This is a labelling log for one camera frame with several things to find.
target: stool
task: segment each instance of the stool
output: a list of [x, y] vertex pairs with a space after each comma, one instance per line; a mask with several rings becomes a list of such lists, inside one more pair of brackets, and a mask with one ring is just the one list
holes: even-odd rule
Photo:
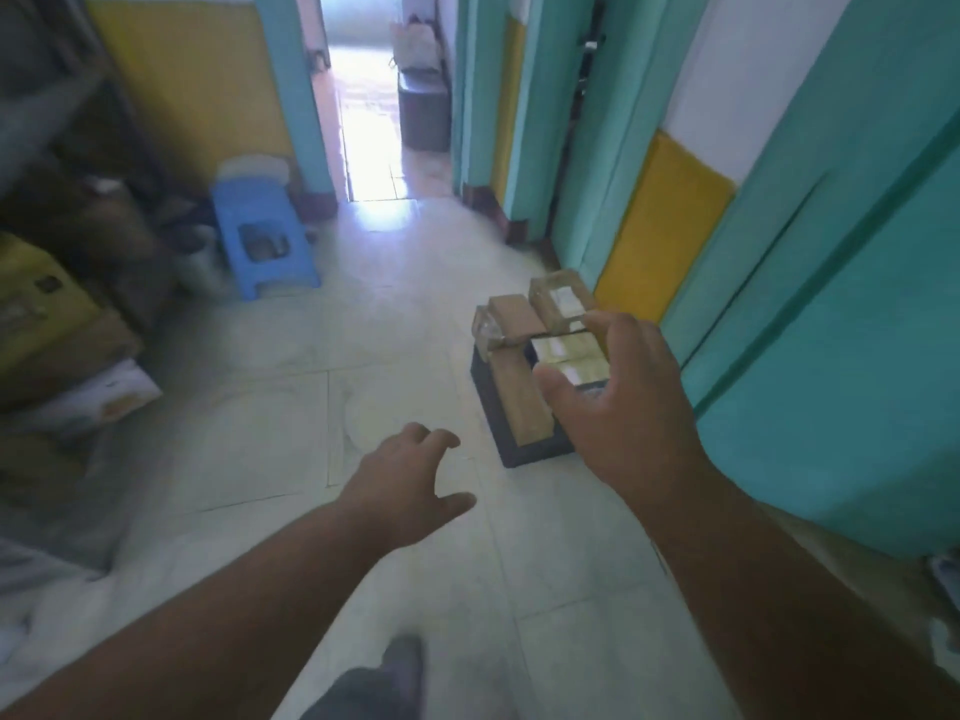
[[410, 68], [396, 79], [403, 146], [420, 152], [450, 148], [450, 91], [440, 71]]
[[[271, 280], [302, 280], [320, 287], [304, 225], [277, 180], [242, 176], [218, 181], [212, 199], [226, 259], [244, 301], [255, 301], [257, 284]], [[277, 256], [252, 259], [247, 246], [257, 240], [269, 241]]]

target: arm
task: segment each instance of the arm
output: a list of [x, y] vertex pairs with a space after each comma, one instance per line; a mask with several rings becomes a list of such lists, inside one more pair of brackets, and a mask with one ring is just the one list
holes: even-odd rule
[[459, 444], [408, 424], [335, 502], [117, 632], [3, 719], [269, 718], [367, 572], [474, 507], [468, 493], [434, 493]]
[[748, 720], [960, 715], [960, 687], [711, 463], [657, 326], [589, 313], [610, 380], [590, 398], [534, 369], [587, 466], [666, 559]]

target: blue plastic stool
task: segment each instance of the blue plastic stool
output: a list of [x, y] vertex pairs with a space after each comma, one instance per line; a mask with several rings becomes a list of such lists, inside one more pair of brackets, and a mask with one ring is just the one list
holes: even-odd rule
[[[267, 176], [242, 176], [213, 186], [213, 207], [226, 259], [244, 301], [257, 300], [257, 285], [271, 280], [301, 280], [320, 287], [304, 225], [280, 182]], [[255, 261], [245, 240], [269, 239], [279, 257]]]

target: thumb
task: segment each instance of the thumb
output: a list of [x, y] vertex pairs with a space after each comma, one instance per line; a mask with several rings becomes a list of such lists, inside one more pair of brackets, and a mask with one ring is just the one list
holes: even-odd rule
[[440, 497], [437, 510], [437, 528], [460, 518], [477, 504], [477, 496], [472, 492], [454, 492], [452, 495]]
[[543, 399], [553, 410], [560, 424], [566, 424], [582, 407], [583, 395], [557, 368], [546, 363], [538, 363], [534, 366], [534, 379]]

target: shoe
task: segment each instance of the shoe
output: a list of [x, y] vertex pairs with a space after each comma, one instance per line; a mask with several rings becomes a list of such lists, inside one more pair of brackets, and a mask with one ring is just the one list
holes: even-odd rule
[[414, 634], [404, 634], [390, 642], [380, 662], [380, 669], [390, 676], [393, 686], [417, 714], [424, 702], [425, 656], [424, 640]]

